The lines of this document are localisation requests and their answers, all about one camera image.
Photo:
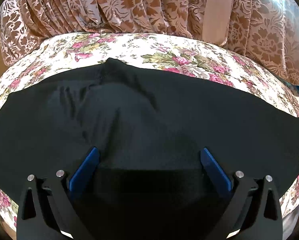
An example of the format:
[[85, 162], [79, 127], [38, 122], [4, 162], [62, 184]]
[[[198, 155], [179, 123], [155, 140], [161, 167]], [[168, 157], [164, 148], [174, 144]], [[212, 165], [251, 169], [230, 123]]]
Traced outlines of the black pants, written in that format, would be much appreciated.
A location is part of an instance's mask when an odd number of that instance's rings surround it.
[[[68, 176], [90, 148], [80, 195]], [[222, 198], [207, 148], [232, 180]], [[299, 118], [250, 93], [108, 59], [9, 94], [0, 188], [17, 239], [282, 239], [279, 204], [299, 174]]]

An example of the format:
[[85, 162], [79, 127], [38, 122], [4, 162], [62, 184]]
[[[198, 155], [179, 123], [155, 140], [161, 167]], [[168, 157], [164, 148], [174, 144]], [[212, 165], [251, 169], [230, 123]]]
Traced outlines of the brown floral curtain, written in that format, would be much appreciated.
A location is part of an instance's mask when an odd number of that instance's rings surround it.
[[299, 85], [294, 0], [4, 0], [2, 60], [11, 66], [60, 34], [158, 33], [209, 42]]

